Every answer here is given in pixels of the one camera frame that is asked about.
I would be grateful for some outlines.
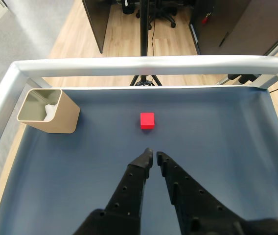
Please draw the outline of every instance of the metal frame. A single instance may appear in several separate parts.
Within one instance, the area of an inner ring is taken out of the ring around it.
[[[267,56],[275,56],[278,53],[278,43],[276,44],[277,46],[274,46],[274,48],[268,52],[266,55]],[[224,77],[223,79],[221,79],[220,81],[218,81],[216,83],[216,85],[224,85],[225,83],[227,83],[228,81],[230,81],[228,79],[228,76]],[[267,85],[269,85],[268,87],[270,87],[271,85],[275,84],[276,82],[278,82],[278,78],[276,76],[272,76],[272,77],[258,77],[255,84],[252,84],[252,86],[257,86],[257,87],[261,87],[262,82],[266,82],[268,84],[265,84],[265,86],[267,87]],[[234,82],[234,85],[242,85],[238,79]]]
[[[278,74],[278,57],[201,55],[16,61],[9,67],[0,83],[0,138],[25,84],[28,83],[34,88],[51,87],[42,77],[225,73],[271,74],[268,78],[272,78]]]

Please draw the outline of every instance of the pole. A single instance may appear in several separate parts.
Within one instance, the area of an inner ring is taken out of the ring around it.
[[[149,0],[140,0],[140,56],[148,56],[148,22]],[[141,76],[141,82],[146,82],[147,76]]]

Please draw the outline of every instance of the white cloth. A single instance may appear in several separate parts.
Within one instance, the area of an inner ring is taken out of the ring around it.
[[[56,111],[56,105],[47,104],[46,105],[46,117],[44,121],[51,121],[54,118],[54,114]]]

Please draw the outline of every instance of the blue surface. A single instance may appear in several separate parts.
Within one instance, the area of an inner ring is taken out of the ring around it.
[[[65,90],[81,108],[73,134],[27,127],[0,205],[0,234],[70,235],[105,208],[129,162],[163,151],[245,219],[278,217],[278,118],[249,87]],[[155,129],[140,129],[154,112]],[[160,168],[146,182],[142,235],[180,234]]]

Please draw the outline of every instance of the black cabinet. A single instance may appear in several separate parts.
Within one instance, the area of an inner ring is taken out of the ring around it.
[[[278,42],[278,0],[199,0],[191,23],[202,55],[264,55]]]

